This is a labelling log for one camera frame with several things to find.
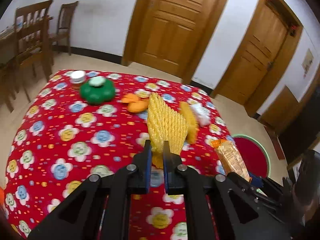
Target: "black baseboard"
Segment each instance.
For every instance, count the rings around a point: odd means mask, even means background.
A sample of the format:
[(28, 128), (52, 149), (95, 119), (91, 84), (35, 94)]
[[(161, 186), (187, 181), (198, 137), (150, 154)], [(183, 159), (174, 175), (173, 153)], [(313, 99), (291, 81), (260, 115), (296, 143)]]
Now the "black baseboard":
[(213, 89), (211, 89), (211, 88), (209, 88), (209, 87), (206, 87), (206, 86), (204, 86), (204, 85), (202, 85), (202, 84), (199, 84), (199, 83), (197, 83), (197, 82), (195, 82), (195, 81), (193, 81), (193, 80), (190, 81), (190, 86), (200, 88), (200, 89), (202, 89), (204, 92), (206, 92), (208, 95), (210, 95), (211, 92), (212, 92), (212, 90), (213, 90)]
[[(54, 50), (62, 51), (62, 52), (68, 52), (68, 47), (67, 46), (53, 46)], [(82, 56), (87, 56), (87, 57), (94, 57), (97, 59), (102, 59), (105, 61), (113, 62), (116, 64), (121, 64), (121, 56), (106, 53), (106, 52), (101, 52), (101, 51), (96, 51), (92, 49), (83, 49), (83, 48), (77, 48), (77, 47), (71, 47), (71, 53), (72, 54), (77, 54), (77, 55), (82, 55)]]
[(258, 118), (260, 117), (260, 114), (258, 114), (258, 113), (255, 113), (254, 114), (254, 116), (252, 117), (253, 119), (256, 119), (256, 120), (258, 120)]

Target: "orange object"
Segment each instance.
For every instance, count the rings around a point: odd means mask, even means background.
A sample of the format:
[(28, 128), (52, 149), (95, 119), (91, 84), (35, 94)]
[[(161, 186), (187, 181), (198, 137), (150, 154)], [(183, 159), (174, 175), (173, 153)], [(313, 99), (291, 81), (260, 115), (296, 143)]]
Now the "orange object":
[(219, 139), (219, 140), (214, 140), (214, 141), (211, 141), (211, 147), (217, 149), (221, 143), (225, 142), (226, 140), (225, 139)]
[(148, 109), (149, 100), (132, 102), (128, 105), (127, 110), (131, 113), (139, 113)]
[(126, 94), (123, 96), (123, 98), (121, 98), (121, 102), (128, 104), (128, 103), (133, 103), (133, 102), (137, 102), (140, 101), (140, 97), (138, 97), (135, 94)]
[(4, 203), (4, 190), (0, 187), (0, 205)]

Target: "green plastic container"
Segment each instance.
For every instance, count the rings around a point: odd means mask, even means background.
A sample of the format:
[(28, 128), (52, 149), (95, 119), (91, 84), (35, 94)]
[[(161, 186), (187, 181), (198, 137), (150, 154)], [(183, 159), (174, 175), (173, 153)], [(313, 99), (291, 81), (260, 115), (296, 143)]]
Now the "green plastic container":
[(80, 87), (80, 96), (87, 100), (89, 105), (101, 105), (103, 102), (111, 101), (115, 94), (113, 82), (100, 76), (89, 79)]

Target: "metal bolt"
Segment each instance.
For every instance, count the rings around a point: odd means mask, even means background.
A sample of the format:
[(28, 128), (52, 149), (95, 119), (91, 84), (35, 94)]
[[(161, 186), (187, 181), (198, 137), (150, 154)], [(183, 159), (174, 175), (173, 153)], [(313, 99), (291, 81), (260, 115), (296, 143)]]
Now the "metal bolt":
[(134, 171), (136, 168), (137, 168), (137, 166), (134, 165), (134, 164), (129, 164), (129, 165), (127, 166), (127, 170), (128, 170), (128, 171)]
[(224, 182), (226, 180), (226, 176), (223, 174), (217, 174), (215, 178), (218, 182)]
[(179, 171), (186, 171), (188, 166), (186, 166), (184, 164), (179, 164), (177, 168)]
[(97, 175), (97, 174), (92, 174), (92, 175), (89, 177), (89, 180), (90, 180), (91, 182), (96, 182), (96, 181), (98, 181), (98, 179), (99, 179), (99, 175)]

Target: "table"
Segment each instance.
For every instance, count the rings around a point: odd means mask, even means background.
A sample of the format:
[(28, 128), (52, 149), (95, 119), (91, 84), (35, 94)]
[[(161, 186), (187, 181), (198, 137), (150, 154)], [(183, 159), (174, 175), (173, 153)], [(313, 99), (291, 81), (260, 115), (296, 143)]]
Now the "table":
[[(184, 144), (181, 158), (201, 174), (222, 173), (211, 147), (231, 139), (207, 94), (198, 88), (156, 78), (86, 71), (112, 79), (116, 97), (90, 106), (69, 83), (72, 70), (58, 71), (34, 100), (11, 146), (4, 210), (24, 238), (90, 174), (108, 176), (132, 162), (148, 139), (147, 112), (131, 114), (120, 99), (126, 93), (157, 92), (177, 110), (179, 101), (201, 103), (212, 124), (200, 127), (196, 144)], [(152, 167), (148, 195), (133, 195), (130, 239), (187, 239), (182, 195), (164, 192), (163, 170)]]

